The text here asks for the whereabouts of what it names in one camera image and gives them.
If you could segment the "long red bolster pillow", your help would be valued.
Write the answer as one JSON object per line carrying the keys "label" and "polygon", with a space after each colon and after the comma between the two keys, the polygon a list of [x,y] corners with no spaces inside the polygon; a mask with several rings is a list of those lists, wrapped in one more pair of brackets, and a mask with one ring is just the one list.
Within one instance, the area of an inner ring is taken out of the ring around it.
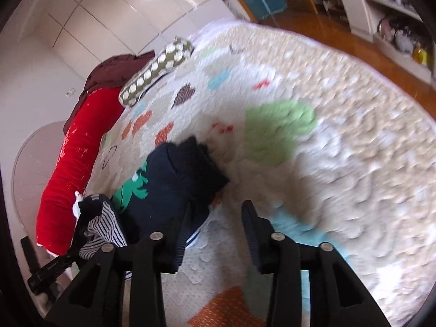
{"label": "long red bolster pillow", "polygon": [[35,224],[37,245],[55,255],[64,255],[70,248],[76,224],[72,211],[75,192],[84,192],[101,139],[123,113],[119,92],[119,87],[95,90],[66,122],[63,144],[42,193]]}

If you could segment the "dark navy striped pants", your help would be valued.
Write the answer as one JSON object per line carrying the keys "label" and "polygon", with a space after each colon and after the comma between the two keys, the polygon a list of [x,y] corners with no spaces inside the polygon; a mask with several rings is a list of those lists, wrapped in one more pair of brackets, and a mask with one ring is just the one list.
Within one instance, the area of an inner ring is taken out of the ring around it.
{"label": "dark navy striped pants", "polygon": [[196,204],[201,209],[201,221],[187,240],[189,246],[228,182],[210,157],[207,145],[195,137],[179,144],[160,144],[112,196],[95,193],[83,198],[72,239],[77,258],[88,261],[104,244],[121,248],[153,232],[164,232],[188,204]]}

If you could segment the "white shelving unit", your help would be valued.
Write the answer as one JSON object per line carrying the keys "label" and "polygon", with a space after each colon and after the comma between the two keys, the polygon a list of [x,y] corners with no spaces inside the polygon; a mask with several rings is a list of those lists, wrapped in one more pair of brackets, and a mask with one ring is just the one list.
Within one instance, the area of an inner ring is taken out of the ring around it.
{"label": "white shelving unit", "polygon": [[410,0],[322,0],[345,13],[352,34],[374,43],[408,73],[435,87],[435,37]]}

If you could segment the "green white dotted pillow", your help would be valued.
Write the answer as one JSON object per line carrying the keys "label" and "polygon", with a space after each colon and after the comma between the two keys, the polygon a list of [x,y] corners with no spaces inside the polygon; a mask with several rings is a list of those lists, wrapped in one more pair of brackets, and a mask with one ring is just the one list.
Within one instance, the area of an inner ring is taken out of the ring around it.
{"label": "green white dotted pillow", "polygon": [[173,72],[192,55],[194,45],[185,38],[176,38],[157,56],[134,74],[121,89],[118,100],[124,108],[132,108],[163,75]]}

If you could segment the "white bed headboard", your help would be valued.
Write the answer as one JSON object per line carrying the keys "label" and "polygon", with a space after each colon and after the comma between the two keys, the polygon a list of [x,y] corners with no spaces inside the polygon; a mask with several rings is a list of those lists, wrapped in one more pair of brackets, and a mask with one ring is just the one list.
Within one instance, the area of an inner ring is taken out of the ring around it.
{"label": "white bed headboard", "polygon": [[12,197],[27,234],[35,239],[41,195],[55,168],[63,143],[63,122],[33,132],[21,146],[13,167]]}

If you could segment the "white glossy wardrobe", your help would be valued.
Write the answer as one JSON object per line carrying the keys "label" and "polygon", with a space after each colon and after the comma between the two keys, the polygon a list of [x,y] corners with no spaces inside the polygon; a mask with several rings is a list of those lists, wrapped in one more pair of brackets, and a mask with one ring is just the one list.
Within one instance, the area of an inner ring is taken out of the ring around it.
{"label": "white glossy wardrobe", "polygon": [[222,0],[51,0],[38,34],[78,75],[113,55],[162,50],[233,13]]}

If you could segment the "dark maroon blanket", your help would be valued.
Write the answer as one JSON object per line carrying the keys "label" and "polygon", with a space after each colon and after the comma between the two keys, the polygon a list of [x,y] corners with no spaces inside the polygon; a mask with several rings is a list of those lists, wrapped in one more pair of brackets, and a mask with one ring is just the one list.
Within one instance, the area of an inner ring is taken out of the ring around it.
{"label": "dark maroon blanket", "polygon": [[123,54],[112,56],[97,65],[87,77],[78,102],[63,125],[63,133],[67,133],[76,114],[91,93],[99,89],[113,89],[124,86],[136,72],[139,72],[154,57],[155,51],[151,50],[141,55]]}

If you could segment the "heart patterned quilt bedspread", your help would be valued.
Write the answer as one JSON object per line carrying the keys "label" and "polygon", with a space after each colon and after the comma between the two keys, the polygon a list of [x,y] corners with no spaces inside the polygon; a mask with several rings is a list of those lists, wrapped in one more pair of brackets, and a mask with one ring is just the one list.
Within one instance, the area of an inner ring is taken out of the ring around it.
{"label": "heart patterned quilt bedspread", "polygon": [[191,38],[191,58],[103,137],[87,193],[111,196],[163,142],[208,146],[229,182],[175,275],[169,326],[261,326],[271,278],[250,262],[241,205],[294,241],[330,242],[392,326],[435,284],[435,121],[364,63],[243,22]]}

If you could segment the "white mint cloth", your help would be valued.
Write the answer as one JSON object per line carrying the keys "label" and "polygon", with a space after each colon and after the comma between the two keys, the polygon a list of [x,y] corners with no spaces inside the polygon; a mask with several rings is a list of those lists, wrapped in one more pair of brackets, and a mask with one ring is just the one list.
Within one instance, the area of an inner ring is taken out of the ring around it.
{"label": "white mint cloth", "polygon": [[80,215],[81,215],[81,208],[80,208],[80,203],[83,201],[83,195],[76,190],[75,192],[75,202],[72,206],[72,212],[73,212],[73,216],[76,219],[79,219]]}

